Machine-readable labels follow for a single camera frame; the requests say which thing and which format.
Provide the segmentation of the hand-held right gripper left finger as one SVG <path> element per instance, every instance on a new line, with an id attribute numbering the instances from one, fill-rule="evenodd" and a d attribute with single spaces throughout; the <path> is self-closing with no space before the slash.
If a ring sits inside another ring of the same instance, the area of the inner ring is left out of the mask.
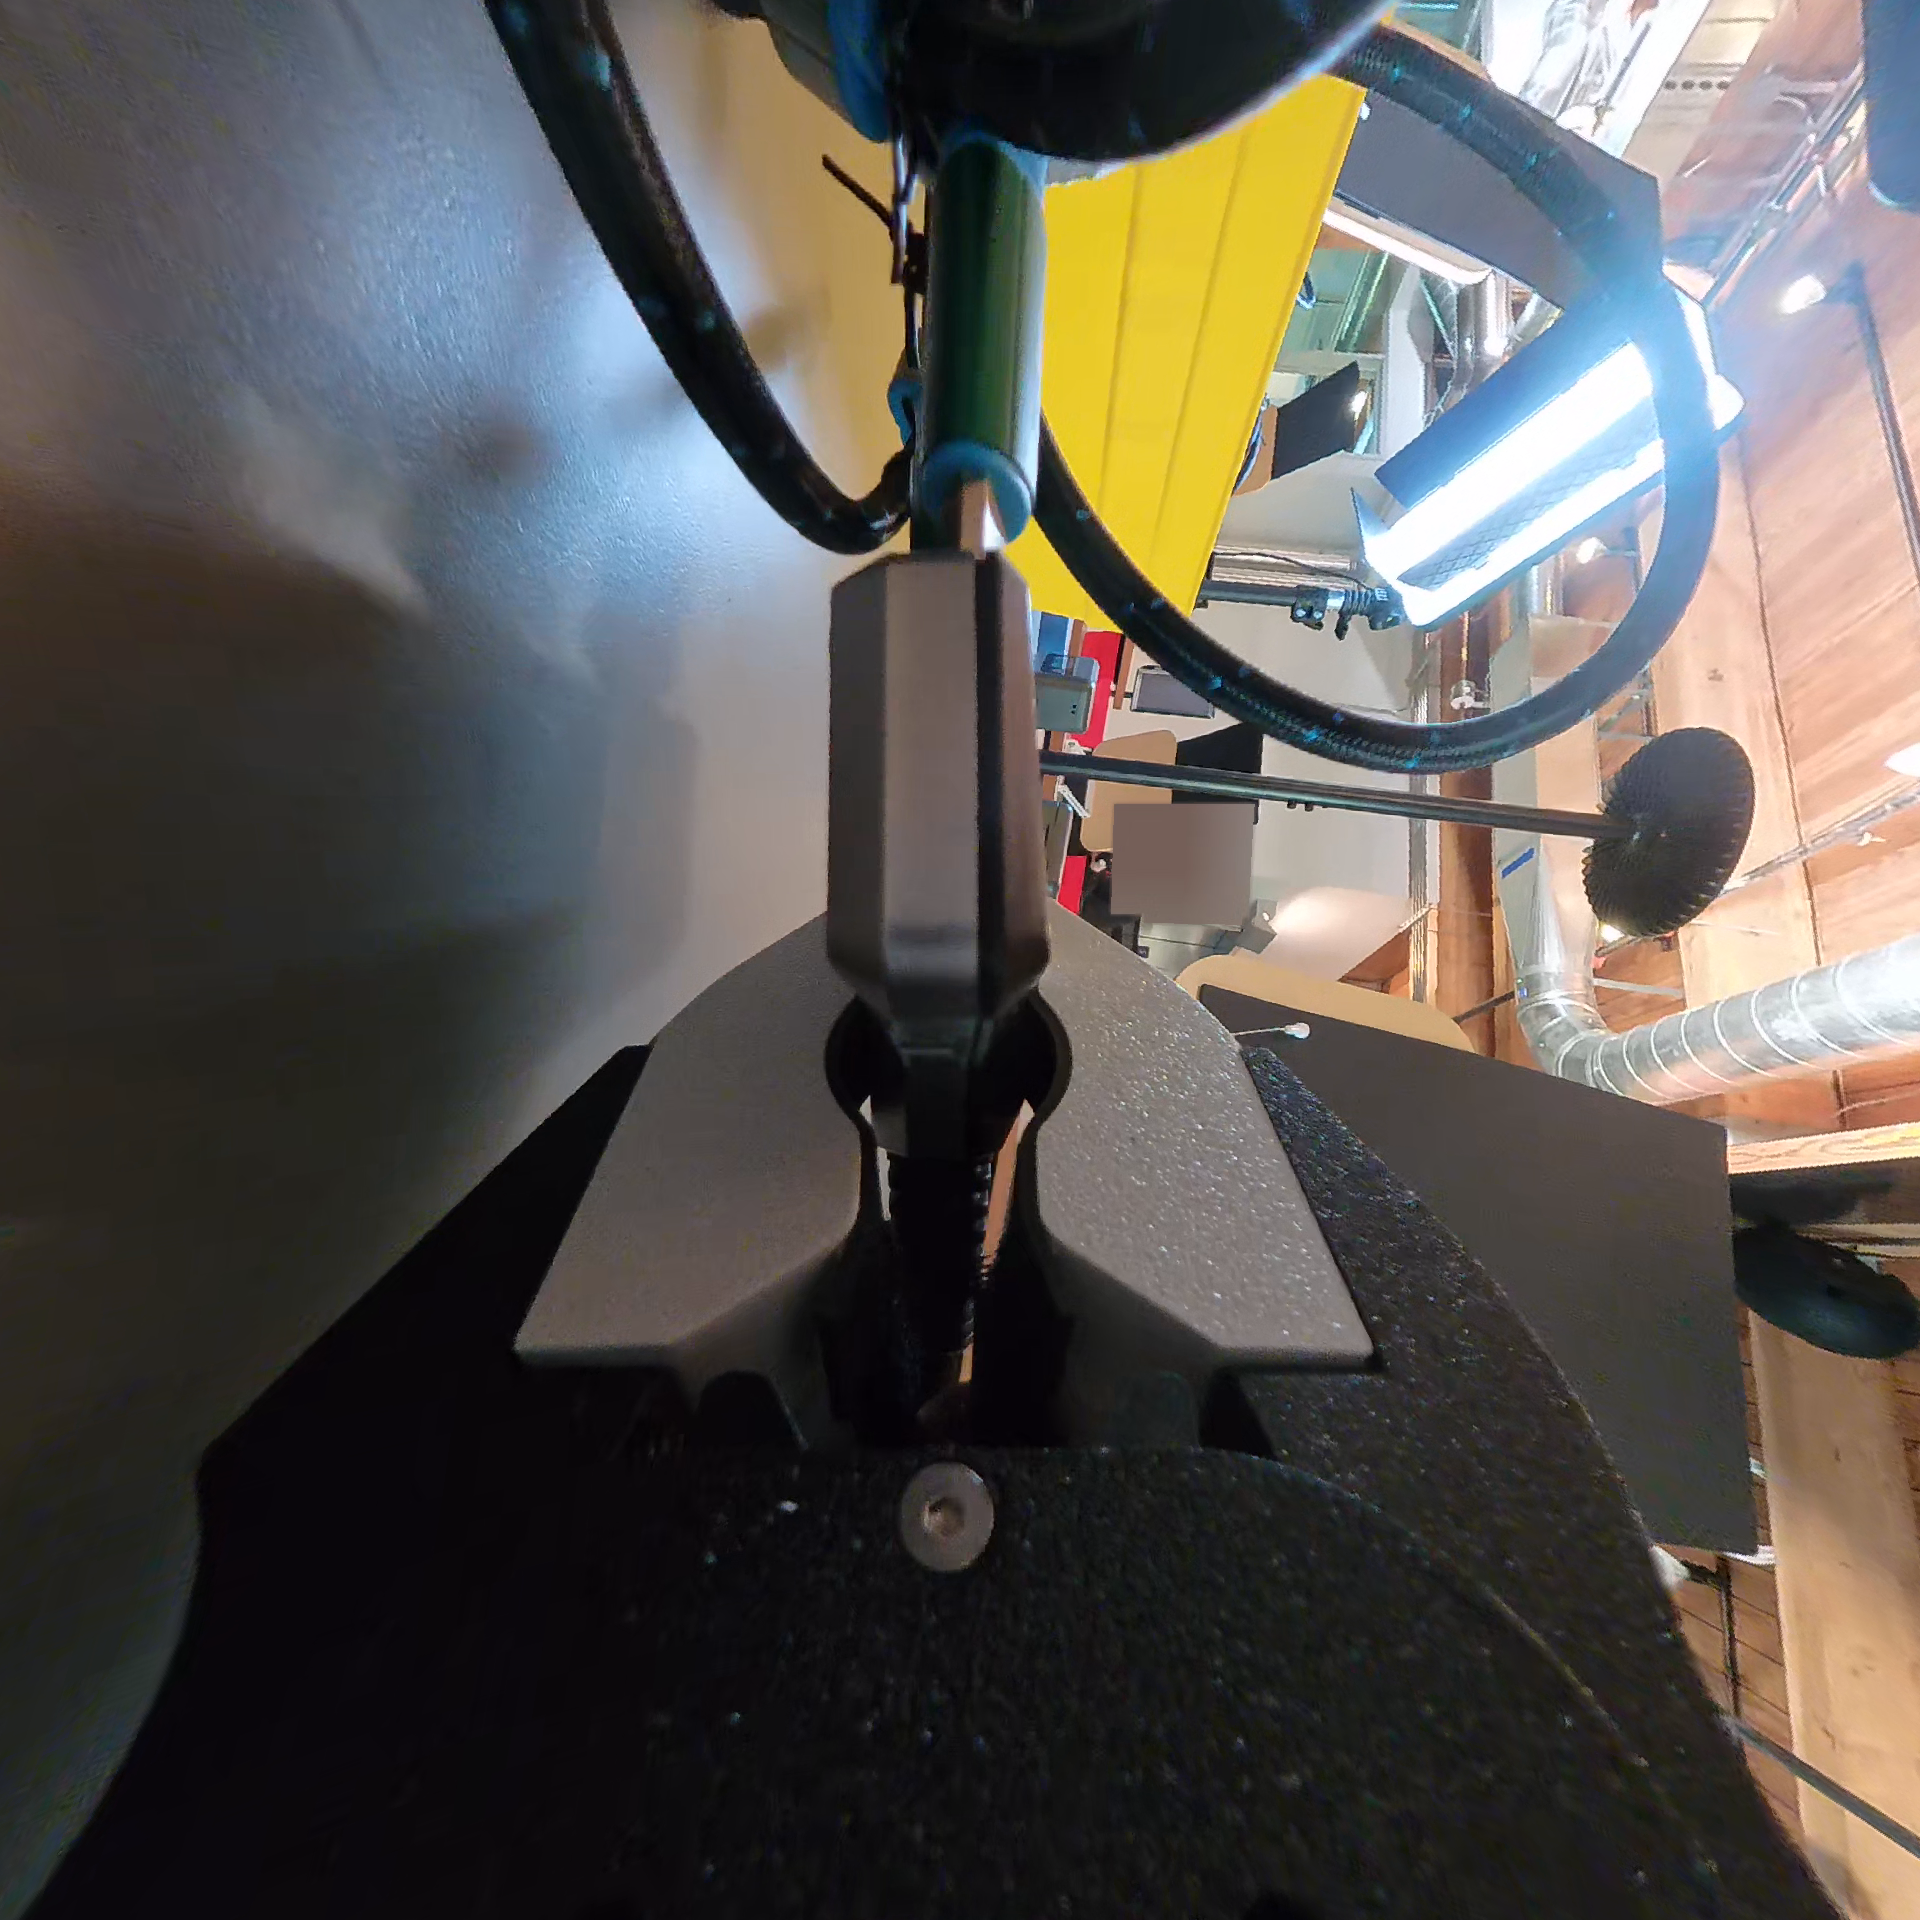
<path id="1" fill-rule="evenodd" d="M 521 1322 L 530 1365 L 821 1369 L 821 1286 L 859 1210 L 830 1091 L 849 989 L 810 920 L 658 1034 Z"/>

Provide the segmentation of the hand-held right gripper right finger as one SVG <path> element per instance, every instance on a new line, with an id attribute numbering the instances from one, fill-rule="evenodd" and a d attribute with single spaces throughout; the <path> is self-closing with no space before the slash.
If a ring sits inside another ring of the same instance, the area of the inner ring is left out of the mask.
<path id="1" fill-rule="evenodd" d="M 1057 902 L 1047 934 L 1065 1081 L 1030 1211 L 1065 1369 L 1363 1369 L 1374 1341 L 1236 1040 Z"/>

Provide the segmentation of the yellow plastic bin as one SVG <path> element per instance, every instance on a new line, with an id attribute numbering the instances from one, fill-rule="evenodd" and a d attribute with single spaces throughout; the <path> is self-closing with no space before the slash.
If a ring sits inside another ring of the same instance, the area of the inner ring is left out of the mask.
<path id="1" fill-rule="evenodd" d="M 1095 516 L 1181 612 L 1361 104 L 1356 84 L 1310 81 L 1199 145 L 1045 194 L 1042 413 Z"/>

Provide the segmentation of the grey desk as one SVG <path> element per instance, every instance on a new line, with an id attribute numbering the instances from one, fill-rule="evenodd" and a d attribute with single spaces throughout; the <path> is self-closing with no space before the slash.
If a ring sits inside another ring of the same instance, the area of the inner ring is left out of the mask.
<path id="1" fill-rule="evenodd" d="M 822 908 L 826 608 L 483 5 L 5 5 L 5 1916 L 212 1440 Z"/>

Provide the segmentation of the black sheet wooden board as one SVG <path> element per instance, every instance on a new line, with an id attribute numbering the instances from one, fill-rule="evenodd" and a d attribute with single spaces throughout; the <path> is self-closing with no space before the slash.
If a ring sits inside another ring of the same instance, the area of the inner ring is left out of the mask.
<path id="1" fill-rule="evenodd" d="M 1310 1025 L 1277 1056 L 1505 1290 L 1655 1542 L 1759 1548 L 1717 1126 L 1486 1059 L 1414 998 L 1228 956 L 1181 984 L 1234 1035 Z"/>

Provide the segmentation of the black light stand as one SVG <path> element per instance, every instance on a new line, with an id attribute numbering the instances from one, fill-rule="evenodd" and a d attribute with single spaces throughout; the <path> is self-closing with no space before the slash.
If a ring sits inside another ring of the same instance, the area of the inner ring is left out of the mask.
<path id="1" fill-rule="evenodd" d="M 1391 630 L 1403 622 L 1403 605 L 1391 589 L 1351 580 L 1238 582 L 1210 578 L 1195 605 L 1283 608 L 1291 625 L 1316 634 L 1330 629 L 1338 637 L 1347 637 L 1356 622 L 1375 634 Z"/>

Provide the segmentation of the black pole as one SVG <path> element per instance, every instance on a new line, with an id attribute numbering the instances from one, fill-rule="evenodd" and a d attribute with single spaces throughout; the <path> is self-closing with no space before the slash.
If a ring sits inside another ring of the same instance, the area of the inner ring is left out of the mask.
<path id="1" fill-rule="evenodd" d="M 1738 876 L 1757 796 L 1748 757 L 1715 729 L 1681 729 L 1643 744 L 1590 810 L 1068 752 L 1042 752 L 1039 771 L 1065 781 L 1151 788 L 1179 801 L 1277 802 L 1306 811 L 1577 838 L 1588 845 L 1581 864 L 1588 908 L 1597 921 L 1634 939 L 1668 937 L 1721 896 Z"/>

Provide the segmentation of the black ceiling lamp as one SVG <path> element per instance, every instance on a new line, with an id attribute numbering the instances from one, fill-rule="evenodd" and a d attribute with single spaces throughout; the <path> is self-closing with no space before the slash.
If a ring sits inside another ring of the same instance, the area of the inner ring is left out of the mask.
<path id="1" fill-rule="evenodd" d="M 1767 1224 L 1732 1235 L 1735 1293 L 1772 1328 L 1849 1360 L 1918 1348 L 1918 1300 L 1863 1257 Z"/>

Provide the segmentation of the studio light panel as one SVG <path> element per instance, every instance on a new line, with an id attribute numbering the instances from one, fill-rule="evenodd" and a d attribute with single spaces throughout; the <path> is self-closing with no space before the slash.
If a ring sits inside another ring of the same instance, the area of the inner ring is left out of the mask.
<path id="1" fill-rule="evenodd" d="M 1562 550 L 1663 473 L 1626 306 L 1562 313 L 1385 457 L 1353 512 L 1372 629 L 1427 630 Z"/>

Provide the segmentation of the silver air duct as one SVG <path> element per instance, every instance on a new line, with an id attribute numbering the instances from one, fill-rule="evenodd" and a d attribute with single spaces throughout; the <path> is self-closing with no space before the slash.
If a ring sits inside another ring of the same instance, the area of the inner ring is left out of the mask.
<path id="1" fill-rule="evenodd" d="M 1599 1017 L 1593 963 L 1569 946 L 1547 900 L 1506 939 L 1537 1066 L 1581 1089 L 1670 1106 L 1918 1046 L 1913 934 L 1626 1030 Z"/>

